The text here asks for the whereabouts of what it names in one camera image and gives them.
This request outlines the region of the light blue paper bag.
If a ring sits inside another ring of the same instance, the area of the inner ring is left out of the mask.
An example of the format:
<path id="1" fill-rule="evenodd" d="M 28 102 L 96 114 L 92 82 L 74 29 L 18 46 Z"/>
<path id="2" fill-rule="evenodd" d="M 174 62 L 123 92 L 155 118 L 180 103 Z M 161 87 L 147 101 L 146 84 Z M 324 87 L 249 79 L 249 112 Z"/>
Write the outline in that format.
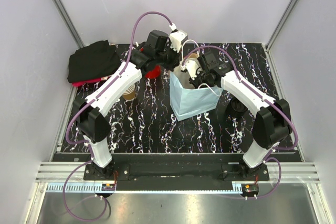
<path id="1" fill-rule="evenodd" d="M 188 72 L 180 66 L 170 72 L 170 106 L 178 121 L 192 118 L 217 107 L 223 89 L 202 84 L 194 88 L 188 81 Z"/>

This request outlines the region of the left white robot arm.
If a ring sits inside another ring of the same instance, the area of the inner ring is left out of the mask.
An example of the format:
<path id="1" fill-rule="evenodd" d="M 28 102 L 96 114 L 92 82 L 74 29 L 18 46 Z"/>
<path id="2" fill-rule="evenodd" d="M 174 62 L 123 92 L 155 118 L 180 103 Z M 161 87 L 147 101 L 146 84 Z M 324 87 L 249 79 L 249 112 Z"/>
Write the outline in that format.
<path id="1" fill-rule="evenodd" d="M 187 33 L 177 29 L 170 34 L 151 31 L 145 42 L 130 49 L 130 60 L 123 62 L 97 91 L 73 101 L 75 115 L 70 123 L 76 125 L 84 136 L 84 142 L 89 145 L 91 160 L 96 165 L 95 174 L 99 178 L 107 180 L 113 175 L 112 155 L 107 142 L 111 130 L 106 119 L 108 112 L 127 89 L 156 66 L 166 70 L 177 67 L 187 38 Z"/>

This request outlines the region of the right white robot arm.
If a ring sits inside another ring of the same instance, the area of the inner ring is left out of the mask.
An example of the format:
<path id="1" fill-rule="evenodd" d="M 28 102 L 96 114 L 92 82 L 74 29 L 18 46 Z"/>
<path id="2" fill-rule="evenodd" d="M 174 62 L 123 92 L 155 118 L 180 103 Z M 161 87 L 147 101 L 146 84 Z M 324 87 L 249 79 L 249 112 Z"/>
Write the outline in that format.
<path id="1" fill-rule="evenodd" d="M 232 63 L 219 61 L 211 52 L 196 59 L 184 59 L 181 70 L 188 72 L 189 82 L 196 88 L 204 84 L 229 92 L 233 98 L 228 113 L 232 117 L 238 118 L 249 111 L 255 118 L 253 142 L 235 169 L 242 179 L 252 179 L 267 156 L 292 132 L 289 103 L 261 92 L 236 72 Z"/>

